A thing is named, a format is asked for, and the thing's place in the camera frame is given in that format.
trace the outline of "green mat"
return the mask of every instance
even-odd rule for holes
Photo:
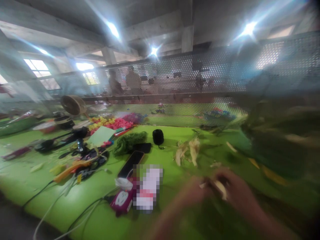
[[[162,129],[164,133],[163,146],[175,146],[177,141],[186,141],[193,134],[191,128],[182,127],[138,126],[133,131],[146,131],[148,133],[147,142],[153,143],[152,131],[155,129]],[[24,131],[20,134],[2,137],[0,138],[0,155],[10,153],[10,148],[17,149],[33,140],[50,139],[63,133],[61,131],[43,135],[38,131]],[[238,139],[241,139],[238,138],[237,132],[223,133],[219,137],[203,133],[200,137],[199,168],[195,168],[192,163],[187,161],[178,167],[175,161],[172,161],[176,151],[176,148],[173,147],[160,150],[157,146],[153,146],[151,152],[146,154],[143,160],[144,164],[160,164],[164,169],[159,202],[152,214],[138,214],[131,209],[127,215],[116,218],[115,212],[106,202],[103,202],[96,208],[87,223],[71,233],[70,237],[75,240],[127,239],[128,237],[141,239],[161,210],[179,191],[184,181],[191,175],[212,174],[210,165],[214,160],[230,167],[231,170],[264,194],[283,200],[307,216],[312,215],[320,197],[306,182],[301,180],[292,183],[289,187],[279,186],[266,179],[247,158],[235,157],[225,142],[237,142]],[[12,202],[23,205],[53,179],[54,176],[49,170],[59,162],[58,157],[68,148],[69,146],[64,147],[48,155],[41,155],[32,150],[25,156],[7,162],[1,159],[0,190]],[[48,214],[46,222],[61,232],[66,232],[71,223],[91,202],[115,187],[114,179],[127,158],[128,155],[114,157],[111,153],[109,161],[101,167],[101,169],[107,168],[108,172],[98,171],[86,181],[75,185],[66,197],[62,196],[57,201],[51,213]],[[43,168],[30,173],[30,169],[40,163],[44,163]],[[64,182],[59,185],[52,184],[27,205],[26,211],[42,218],[63,188]],[[189,209],[182,219],[178,231],[180,232],[179,239],[259,239],[251,227],[231,207],[221,203],[219,199],[208,199],[201,206]]]

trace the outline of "smartphone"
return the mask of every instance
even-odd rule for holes
[[[136,164],[139,164],[144,156],[143,152],[134,151],[129,159],[127,160],[126,164],[120,170],[118,174],[118,178],[127,178],[130,177],[133,173],[133,167]]]
[[[133,153],[134,151],[139,151],[143,153],[149,153],[151,150],[151,143],[137,143],[133,145],[133,149],[128,152],[128,154]]]

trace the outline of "small fan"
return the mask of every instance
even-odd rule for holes
[[[82,98],[77,95],[65,95],[61,98],[61,105],[64,110],[72,115],[84,114],[87,119],[90,119],[87,114],[87,107]]]

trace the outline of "metal mesh panel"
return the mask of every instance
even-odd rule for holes
[[[60,89],[48,91],[54,99],[84,98],[91,115],[139,113],[146,124],[218,125],[262,98],[319,90],[319,55],[320,35],[312,32],[38,80],[55,79]],[[248,96],[256,98],[241,104]]]

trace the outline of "ceiling light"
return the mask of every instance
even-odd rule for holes
[[[120,36],[119,36],[119,33],[118,33],[118,30],[117,30],[116,26],[115,26],[113,23],[109,22],[109,21],[106,21],[106,23],[107,23],[107,26],[109,27],[111,33],[112,33],[116,38],[119,38]]]
[[[155,56],[157,56],[157,51],[158,51],[158,48],[152,47],[150,55],[155,55]]]
[[[49,55],[49,53],[46,50],[39,48],[39,51],[42,52],[43,54]]]
[[[257,22],[251,22],[246,25],[241,35],[252,35],[253,30],[255,26],[257,25]]]

